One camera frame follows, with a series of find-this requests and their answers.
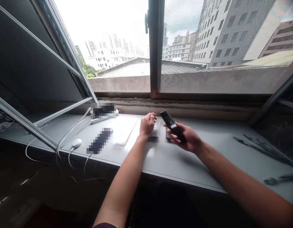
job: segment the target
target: small plastic bag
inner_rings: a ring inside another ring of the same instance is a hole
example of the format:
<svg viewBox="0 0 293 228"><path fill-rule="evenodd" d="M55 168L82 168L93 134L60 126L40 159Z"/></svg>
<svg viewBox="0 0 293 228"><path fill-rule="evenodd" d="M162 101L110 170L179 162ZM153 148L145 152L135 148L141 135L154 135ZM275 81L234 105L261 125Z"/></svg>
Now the small plastic bag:
<svg viewBox="0 0 293 228"><path fill-rule="evenodd" d="M154 130L150 134L150 137L155 137L155 138L159 137L159 127L160 127L160 119L156 120L154 124Z"/></svg>

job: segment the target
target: wall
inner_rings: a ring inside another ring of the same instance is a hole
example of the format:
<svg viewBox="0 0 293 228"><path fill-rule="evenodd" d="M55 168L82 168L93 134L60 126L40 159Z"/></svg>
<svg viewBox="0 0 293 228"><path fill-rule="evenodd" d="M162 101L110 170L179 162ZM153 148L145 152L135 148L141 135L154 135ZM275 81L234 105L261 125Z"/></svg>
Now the wall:
<svg viewBox="0 0 293 228"><path fill-rule="evenodd" d="M287 79L287 67L210 70L161 76L160 92L273 94ZM150 76L91 78L94 91L149 92Z"/></svg>

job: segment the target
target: office building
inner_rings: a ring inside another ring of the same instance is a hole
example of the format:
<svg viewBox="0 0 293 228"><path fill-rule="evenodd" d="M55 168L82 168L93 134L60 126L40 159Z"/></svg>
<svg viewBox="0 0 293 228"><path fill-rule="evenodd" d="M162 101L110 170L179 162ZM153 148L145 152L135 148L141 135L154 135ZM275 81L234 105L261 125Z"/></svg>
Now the office building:
<svg viewBox="0 0 293 228"><path fill-rule="evenodd" d="M260 54L260 58L288 50L293 50L293 20L281 22Z"/></svg>
<svg viewBox="0 0 293 228"><path fill-rule="evenodd" d="M205 0L192 61L218 67L257 59L290 5L283 0Z"/></svg>

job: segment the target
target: window handle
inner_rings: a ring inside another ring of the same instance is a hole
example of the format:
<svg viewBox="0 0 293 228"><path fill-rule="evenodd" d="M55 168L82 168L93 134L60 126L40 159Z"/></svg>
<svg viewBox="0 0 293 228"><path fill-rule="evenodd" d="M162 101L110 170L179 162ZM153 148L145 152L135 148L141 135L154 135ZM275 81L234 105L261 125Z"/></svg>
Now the window handle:
<svg viewBox="0 0 293 228"><path fill-rule="evenodd" d="M146 27L146 34L148 33L148 27L149 27L148 20L149 20L149 10L147 10L147 13L144 16L144 25Z"/></svg>

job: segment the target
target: gray desk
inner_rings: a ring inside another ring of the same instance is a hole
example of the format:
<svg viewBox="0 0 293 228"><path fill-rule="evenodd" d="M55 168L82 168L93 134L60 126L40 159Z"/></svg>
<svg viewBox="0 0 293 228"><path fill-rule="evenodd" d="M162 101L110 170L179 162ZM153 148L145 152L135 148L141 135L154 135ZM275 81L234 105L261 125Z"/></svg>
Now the gray desk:
<svg viewBox="0 0 293 228"><path fill-rule="evenodd" d="M64 117L68 117L68 119L61 120L44 129L44 132L56 142L58 142L66 133L66 131L81 118L81 116L63 114L60 117L52 120L51 123ZM128 138L125 146L113 144L113 138L110 138L100 154L94 154L90 157L90 159L93 160L120 166L135 143L135 140L139 134L141 117L142 116L139 115L120 114L116 119L108 119L96 124L87 125L87 127L76 137L82 139L83 142L79 148L74 150L74 155L72 155L73 159L75 155L82 157L88 156L86 154L86 149L102 128L114 129L118 126L119 122L125 121L125 119L137 119L137 124L130 134L130 137ZM39 119L37 116L32 117L31 119L34 118L36 120ZM232 137L235 136L246 140L243 137L243 134L247 134L251 137L257 137L267 142L263 137L261 137L258 133L245 124L227 121L182 118L176 118L175 120L178 120L185 125L191 126L194 130L196 130L198 135L203 140L216 148L237 167L260 182L263 182L264 178L276 177L282 174L293 172L292 167L275 161L274 159L267 157L260 152L244 146L232 139ZM72 138L85 123L86 122L81 123L76 129L73 130L72 134L66 138L65 143L69 143L63 147L62 151L69 153L71 149ZM166 140L165 128L162 126L162 124L163 120L161 120L160 137L158 140L147 143L146 157L142 171L163 178L225 193L226 191L224 188L209 173L209 170L195 155L180 149L176 145L171 144ZM0 138L25 145L34 139L34 137L31 135L27 136L25 134L25 130L16 124L10 126L8 129L1 130ZM32 146L47 151L52 151L38 140L35 140L32 143ZM293 181L282 183L276 186L269 186L269 188L293 204Z"/></svg>

